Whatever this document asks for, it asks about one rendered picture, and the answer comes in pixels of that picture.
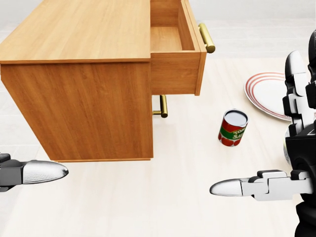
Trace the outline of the white plate with red rings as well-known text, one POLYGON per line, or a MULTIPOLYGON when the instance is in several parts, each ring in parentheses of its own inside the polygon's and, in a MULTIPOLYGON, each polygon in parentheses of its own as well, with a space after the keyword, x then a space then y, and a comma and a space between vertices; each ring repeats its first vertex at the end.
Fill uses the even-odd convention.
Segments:
POLYGON ((244 93, 256 108, 277 119, 291 121, 283 109, 286 92, 285 75, 280 72, 257 73, 244 83, 244 93))

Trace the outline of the red tomato sauce tin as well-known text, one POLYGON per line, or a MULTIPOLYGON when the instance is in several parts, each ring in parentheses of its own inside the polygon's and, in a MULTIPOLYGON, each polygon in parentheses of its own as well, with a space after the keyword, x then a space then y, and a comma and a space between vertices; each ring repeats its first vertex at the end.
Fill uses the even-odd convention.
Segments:
POLYGON ((230 109, 223 115, 218 140, 225 146, 237 146, 248 125, 248 116, 241 110, 230 109))

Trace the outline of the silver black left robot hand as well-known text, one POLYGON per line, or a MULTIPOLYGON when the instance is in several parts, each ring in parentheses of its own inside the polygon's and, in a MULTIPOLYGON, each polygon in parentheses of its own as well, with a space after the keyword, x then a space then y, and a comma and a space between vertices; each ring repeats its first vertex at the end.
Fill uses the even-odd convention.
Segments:
POLYGON ((41 160, 18 161, 0 153, 0 192, 17 185, 39 184, 61 179, 69 174, 66 166, 41 160))

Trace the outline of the open wooden drawer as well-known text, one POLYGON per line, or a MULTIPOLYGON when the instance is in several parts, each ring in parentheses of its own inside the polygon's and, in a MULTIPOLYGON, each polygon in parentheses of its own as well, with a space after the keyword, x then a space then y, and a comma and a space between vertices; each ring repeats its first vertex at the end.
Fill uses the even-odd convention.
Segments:
POLYGON ((188 0, 150 0, 152 93, 200 94, 206 48, 188 0))

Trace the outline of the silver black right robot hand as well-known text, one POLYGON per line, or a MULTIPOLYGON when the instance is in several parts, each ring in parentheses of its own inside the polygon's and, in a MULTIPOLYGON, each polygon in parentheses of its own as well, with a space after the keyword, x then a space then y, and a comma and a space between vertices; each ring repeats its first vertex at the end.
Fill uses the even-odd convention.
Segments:
POLYGON ((308 79, 298 51, 285 62, 286 96, 284 113, 292 118, 285 137, 292 171, 258 171, 251 178, 224 180, 210 187, 218 196, 252 196, 256 200, 286 200, 300 194, 303 202, 296 206, 299 224, 294 237, 316 237, 316 30, 309 40, 308 79))

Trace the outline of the wooden cabinet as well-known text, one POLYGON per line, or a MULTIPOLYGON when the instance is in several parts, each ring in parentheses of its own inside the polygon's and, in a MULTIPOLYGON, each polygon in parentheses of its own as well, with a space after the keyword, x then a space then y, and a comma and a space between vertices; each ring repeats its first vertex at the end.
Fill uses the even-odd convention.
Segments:
POLYGON ((150 0, 43 0, 1 80, 51 160, 153 157, 150 0))

